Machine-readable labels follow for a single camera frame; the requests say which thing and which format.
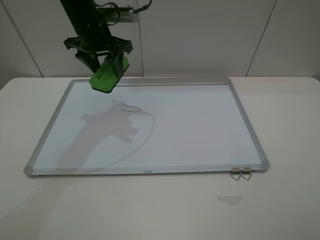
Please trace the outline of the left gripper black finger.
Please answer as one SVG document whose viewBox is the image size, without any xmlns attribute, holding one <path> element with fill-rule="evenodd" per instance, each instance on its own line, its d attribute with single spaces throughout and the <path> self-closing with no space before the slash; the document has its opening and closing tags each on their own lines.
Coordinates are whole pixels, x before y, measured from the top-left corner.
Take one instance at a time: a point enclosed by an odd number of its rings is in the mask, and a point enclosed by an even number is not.
<svg viewBox="0 0 320 240">
<path fill-rule="evenodd" d="M 115 76 L 118 79 L 121 79 L 125 72 L 124 56 L 125 54 L 123 51 L 115 51 L 115 52 L 110 51 L 104 58 L 105 61 L 109 64 L 109 66 L 112 68 Z"/>
<path fill-rule="evenodd" d="M 101 67 L 97 53 L 78 51 L 75 58 L 88 67 L 93 74 Z"/>
</svg>

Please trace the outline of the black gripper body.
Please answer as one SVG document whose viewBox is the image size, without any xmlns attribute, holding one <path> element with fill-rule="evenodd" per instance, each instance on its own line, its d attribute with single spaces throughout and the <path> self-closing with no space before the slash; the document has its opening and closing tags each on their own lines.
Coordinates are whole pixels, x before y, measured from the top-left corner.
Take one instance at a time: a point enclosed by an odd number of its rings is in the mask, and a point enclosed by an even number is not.
<svg viewBox="0 0 320 240">
<path fill-rule="evenodd" d="M 77 37 L 68 37 L 63 43 L 68 50 L 77 49 L 87 54 L 100 52 L 129 54 L 133 50 L 130 40 L 112 36 L 109 27 L 105 24 L 96 29 L 87 27 L 84 31 L 77 33 Z"/>
</svg>

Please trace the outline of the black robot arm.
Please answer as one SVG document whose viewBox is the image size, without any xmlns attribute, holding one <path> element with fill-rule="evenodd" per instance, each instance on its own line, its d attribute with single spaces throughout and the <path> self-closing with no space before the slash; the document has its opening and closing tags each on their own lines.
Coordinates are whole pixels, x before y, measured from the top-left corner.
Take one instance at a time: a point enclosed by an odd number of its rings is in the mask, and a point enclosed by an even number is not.
<svg viewBox="0 0 320 240">
<path fill-rule="evenodd" d="M 75 58 L 85 64 L 93 73 L 101 66 L 98 57 L 104 56 L 117 79 L 126 71 L 123 66 L 125 53 L 133 50 L 132 42 L 111 34 L 112 25 L 106 18 L 116 16 L 113 25 L 121 18 L 121 9 L 113 2 L 111 7 L 97 6 L 93 0 L 62 0 L 61 5 L 76 32 L 63 43 L 69 49 L 76 49 Z"/>
</svg>

